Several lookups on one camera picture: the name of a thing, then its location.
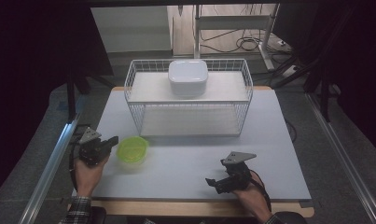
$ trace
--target white container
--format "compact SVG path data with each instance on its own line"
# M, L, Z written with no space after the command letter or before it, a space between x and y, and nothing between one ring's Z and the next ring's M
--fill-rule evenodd
M208 79L207 64L203 60L173 61L170 63L168 79L175 95L202 95Z

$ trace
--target lime green bowl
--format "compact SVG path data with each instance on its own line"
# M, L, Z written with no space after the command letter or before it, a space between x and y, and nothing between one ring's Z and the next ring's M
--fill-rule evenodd
M128 163L140 162L146 155L147 147L148 143L144 138L138 136L128 137L118 144L117 155L120 160Z

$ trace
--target white wire basket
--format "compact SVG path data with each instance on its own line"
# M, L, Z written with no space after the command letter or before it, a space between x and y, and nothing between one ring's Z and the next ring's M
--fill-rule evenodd
M134 60L124 94L141 136L239 136L253 85L244 59L206 60L203 95L174 95L168 69L174 60Z

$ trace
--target hand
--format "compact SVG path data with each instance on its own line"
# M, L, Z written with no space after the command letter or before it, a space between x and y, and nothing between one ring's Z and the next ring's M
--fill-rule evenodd
M77 180L77 196L91 197L97 184L103 175L103 169L108 162L109 156L98 165L88 167L84 161L75 161L75 178Z
M251 172L251 176L263 186L257 174ZM234 190L233 193L240 200L244 208L254 215L259 222L264 223L272 216L272 212L267 207L266 200L260 193L260 190L252 183L250 183L246 189Z

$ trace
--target wall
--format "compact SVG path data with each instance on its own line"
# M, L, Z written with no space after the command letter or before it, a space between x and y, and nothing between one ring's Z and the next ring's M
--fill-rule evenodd
M91 12L108 53L171 49L167 7L96 7Z

